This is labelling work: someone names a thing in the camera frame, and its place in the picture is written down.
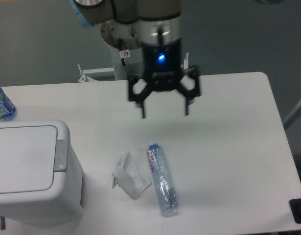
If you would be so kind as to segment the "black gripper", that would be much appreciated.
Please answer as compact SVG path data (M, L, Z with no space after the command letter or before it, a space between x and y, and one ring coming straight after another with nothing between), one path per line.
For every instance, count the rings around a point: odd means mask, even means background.
M142 43L144 72L128 73L128 100L135 102L141 108L142 118L146 118L144 101L152 92L169 92L177 90L185 98L185 115L189 115L189 105L196 97L200 97L199 67L190 66L181 70L181 42L174 41L164 45ZM183 79L187 76L193 81L193 87L188 89ZM133 87L139 80L146 85L140 93L135 93Z

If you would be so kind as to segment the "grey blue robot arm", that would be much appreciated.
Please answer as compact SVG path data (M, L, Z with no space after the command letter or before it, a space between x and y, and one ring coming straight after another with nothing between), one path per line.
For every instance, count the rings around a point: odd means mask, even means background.
M83 26L101 25L126 73L128 100L144 108L152 92L178 91L189 106L202 92L197 66L181 62L178 0L72 0Z

